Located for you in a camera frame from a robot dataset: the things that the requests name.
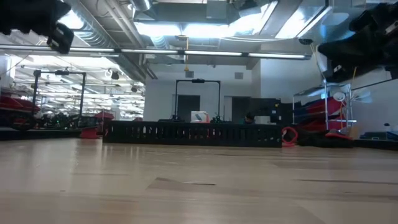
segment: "floor board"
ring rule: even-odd
[[[1,223],[398,223],[398,152],[0,142]]]

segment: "black barrier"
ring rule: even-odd
[[[279,125],[110,121],[107,127],[108,143],[282,147]]]

